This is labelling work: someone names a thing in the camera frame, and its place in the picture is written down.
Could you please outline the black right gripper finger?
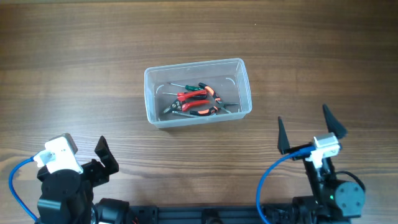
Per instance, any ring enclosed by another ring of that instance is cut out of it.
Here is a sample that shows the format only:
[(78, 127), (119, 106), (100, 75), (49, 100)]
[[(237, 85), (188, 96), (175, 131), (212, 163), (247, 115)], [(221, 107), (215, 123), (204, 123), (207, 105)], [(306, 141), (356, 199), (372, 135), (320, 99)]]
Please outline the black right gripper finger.
[(347, 134), (346, 128), (335, 118), (326, 104), (322, 105), (322, 109), (328, 132), (333, 133), (338, 139), (344, 138)]
[(280, 116), (278, 117), (278, 127), (279, 127), (279, 133), (277, 140), (277, 148), (281, 154), (285, 154), (288, 153), (290, 149), (290, 144), (283, 124), (283, 120)]

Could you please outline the orange black needle-nose pliers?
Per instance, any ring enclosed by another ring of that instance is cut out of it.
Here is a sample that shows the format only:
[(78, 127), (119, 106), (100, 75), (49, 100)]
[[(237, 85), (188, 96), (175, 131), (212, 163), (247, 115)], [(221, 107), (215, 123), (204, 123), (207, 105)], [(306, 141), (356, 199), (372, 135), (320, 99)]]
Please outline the orange black needle-nose pliers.
[(200, 82), (198, 84), (198, 86), (203, 88), (204, 90), (206, 90), (213, 97), (213, 99), (217, 103), (217, 105), (216, 106), (212, 106), (211, 108), (209, 108), (207, 110), (190, 111), (191, 115), (194, 115), (194, 116), (211, 116), (213, 114), (216, 114), (219, 110), (223, 110), (224, 112), (227, 112), (227, 113), (231, 114), (230, 110), (228, 110), (226, 107), (227, 106), (238, 105), (238, 103), (224, 102), (221, 99), (221, 97), (219, 96), (219, 94), (217, 94), (217, 92), (212, 87), (210, 87), (207, 84), (204, 84), (204, 83)]

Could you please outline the silver socket wrench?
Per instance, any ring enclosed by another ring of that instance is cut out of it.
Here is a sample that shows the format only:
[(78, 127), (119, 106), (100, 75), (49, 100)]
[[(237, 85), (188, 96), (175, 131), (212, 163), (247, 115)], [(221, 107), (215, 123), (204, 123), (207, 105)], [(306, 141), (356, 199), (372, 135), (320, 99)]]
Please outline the silver socket wrench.
[(186, 117), (190, 117), (190, 118), (199, 117), (199, 116), (197, 116), (197, 115), (193, 115), (193, 114), (189, 114), (189, 113), (184, 113), (184, 112), (181, 112), (181, 111), (172, 111), (172, 114), (176, 114), (176, 115), (179, 115), (179, 116), (186, 116)]

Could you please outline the red pruning shears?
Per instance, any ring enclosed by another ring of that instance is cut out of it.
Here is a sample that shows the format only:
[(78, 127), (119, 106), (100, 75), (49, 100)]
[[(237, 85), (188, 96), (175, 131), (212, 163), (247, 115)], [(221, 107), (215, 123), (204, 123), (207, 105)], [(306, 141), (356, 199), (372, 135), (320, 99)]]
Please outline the red pruning shears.
[(179, 92), (173, 93), (172, 95), (175, 95), (176, 99), (171, 103), (171, 105), (163, 110), (163, 114), (168, 114), (173, 111), (186, 112), (193, 107), (205, 105), (210, 102), (207, 99), (206, 90)]

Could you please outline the red black screwdriver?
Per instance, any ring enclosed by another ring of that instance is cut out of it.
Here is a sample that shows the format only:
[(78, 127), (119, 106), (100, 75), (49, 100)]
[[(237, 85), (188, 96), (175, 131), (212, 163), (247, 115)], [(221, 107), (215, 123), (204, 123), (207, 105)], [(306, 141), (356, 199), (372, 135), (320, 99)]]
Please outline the red black screwdriver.
[(175, 95), (175, 96), (178, 95), (178, 93), (166, 93), (166, 92), (163, 92), (162, 94), (166, 94), (166, 95)]

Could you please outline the green handled screwdriver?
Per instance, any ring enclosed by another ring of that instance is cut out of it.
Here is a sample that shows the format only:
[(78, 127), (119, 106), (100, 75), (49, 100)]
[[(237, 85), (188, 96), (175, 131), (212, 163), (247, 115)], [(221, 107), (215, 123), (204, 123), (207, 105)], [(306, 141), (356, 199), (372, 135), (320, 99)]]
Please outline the green handled screwdriver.
[(188, 90), (188, 91), (198, 91), (198, 90), (202, 90), (202, 88), (199, 87), (199, 86), (179, 85), (179, 84), (170, 83), (170, 82), (168, 82), (168, 84), (182, 87), (182, 88), (184, 88), (184, 89), (186, 89), (186, 90)]

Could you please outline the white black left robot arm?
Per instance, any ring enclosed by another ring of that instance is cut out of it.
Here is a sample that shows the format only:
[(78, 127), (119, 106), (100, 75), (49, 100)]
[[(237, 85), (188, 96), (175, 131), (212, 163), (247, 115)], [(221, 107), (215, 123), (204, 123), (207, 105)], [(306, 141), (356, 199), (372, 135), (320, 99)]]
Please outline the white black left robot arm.
[(129, 202), (103, 198), (93, 203), (93, 189), (109, 182), (119, 172), (104, 136), (101, 136), (92, 159), (79, 164), (75, 158), (78, 148), (68, 133), (45, 143), (45, 149), (34, 156), (40, 168), (42, 195), (37, 202), (38, 223), (137, 223)]

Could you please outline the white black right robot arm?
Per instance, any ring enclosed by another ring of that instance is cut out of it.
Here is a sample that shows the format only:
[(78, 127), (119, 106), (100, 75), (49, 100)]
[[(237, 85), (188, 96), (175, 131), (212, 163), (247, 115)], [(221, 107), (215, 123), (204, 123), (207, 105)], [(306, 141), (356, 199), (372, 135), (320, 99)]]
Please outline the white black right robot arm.
[(343, 146), (340, 139), (346, 128), (327, 107), (322, 106), (328, 132), (315, 136), (311, 142), (292, 147), (281, 117), (278, 117), (277, 148), (283, 156), (304, 164), (312, 194), (294, 197), (287, 209), (292, 223), (350, 223), (359, 218), (365, 203), (364, 183), (348, 171), (336, 171), (332, 158)]

